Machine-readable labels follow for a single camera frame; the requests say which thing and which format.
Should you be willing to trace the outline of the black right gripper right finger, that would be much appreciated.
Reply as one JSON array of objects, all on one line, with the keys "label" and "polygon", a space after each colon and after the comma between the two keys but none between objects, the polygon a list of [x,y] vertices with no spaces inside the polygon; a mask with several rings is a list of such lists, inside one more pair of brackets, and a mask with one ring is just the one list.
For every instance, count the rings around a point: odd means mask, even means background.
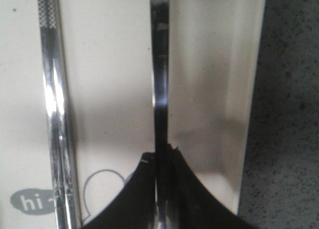
[{"label": "black right gripper right finger", "polygon": [[220,203],[190,169],[181,152],[168,149],[170,229],[253,229]]}]

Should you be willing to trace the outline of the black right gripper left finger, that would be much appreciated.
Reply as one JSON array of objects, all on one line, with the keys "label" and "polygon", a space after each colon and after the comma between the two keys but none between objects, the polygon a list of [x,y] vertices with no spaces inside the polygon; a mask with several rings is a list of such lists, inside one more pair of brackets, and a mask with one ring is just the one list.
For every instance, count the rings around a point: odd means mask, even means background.
[{"label": "black right gripper left finger", "polygon": [[115,199],[85,229],[152,229],[155,223],[155,154],[140,162]]}]

